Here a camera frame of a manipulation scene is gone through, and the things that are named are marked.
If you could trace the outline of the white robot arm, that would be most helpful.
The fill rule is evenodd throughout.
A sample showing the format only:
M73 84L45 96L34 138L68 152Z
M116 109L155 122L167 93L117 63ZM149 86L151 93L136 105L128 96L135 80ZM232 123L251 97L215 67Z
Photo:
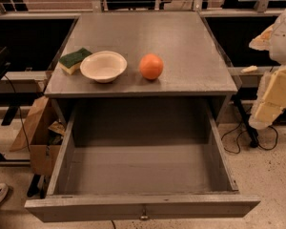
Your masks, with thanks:
M276 71L262 76L251 111L250 126L262 130L271 126L286 109L286 9L249 47L268 51L270 58L280 64Z

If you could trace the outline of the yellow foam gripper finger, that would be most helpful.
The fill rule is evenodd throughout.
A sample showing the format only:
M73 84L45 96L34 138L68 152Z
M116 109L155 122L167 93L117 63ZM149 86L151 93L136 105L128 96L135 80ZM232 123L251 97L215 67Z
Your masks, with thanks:
M265 129L271 126L285 109L286 66L280 66L277 71L262 76L249 124L258 130Z
M268 51L270 49L270 38L272 32L273 32L273 25L269 26L260 35L255 37L249 43L249 47L257 51Z

